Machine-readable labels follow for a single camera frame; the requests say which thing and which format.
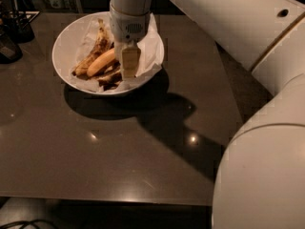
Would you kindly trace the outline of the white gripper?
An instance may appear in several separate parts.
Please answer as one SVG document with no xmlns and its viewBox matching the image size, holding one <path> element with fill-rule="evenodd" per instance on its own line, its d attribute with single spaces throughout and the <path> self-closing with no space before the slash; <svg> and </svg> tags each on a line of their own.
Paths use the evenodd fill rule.
<svg viewBox="0 0 305 229">
<path fill-rule="evenodd" d="M 150 11 L 144 8 L 135 6 L 119 7 L 114 4 L 110 6 L 114 46 L 116 48 L 123 47 L 120 63 L 124 79 L 134 78 L 137 73 L 141 50 L 136 42 L 146 36 L 150 17 Z"/>
</svg>

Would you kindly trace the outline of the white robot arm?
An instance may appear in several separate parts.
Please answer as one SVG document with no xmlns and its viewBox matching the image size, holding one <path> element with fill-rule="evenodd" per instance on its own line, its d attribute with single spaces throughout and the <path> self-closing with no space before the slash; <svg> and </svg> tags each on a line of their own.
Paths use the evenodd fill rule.
<svg viewBox="0 0 305 229">
<path fill-rule="evenodd" d="M 111 0 L 123 74 L 152 0 Z M 272 95 L 235 134 L 216 175 L 212 229 L 305 229 L 305 21 L 295 0 L 170 0 Z"/>
</svg>

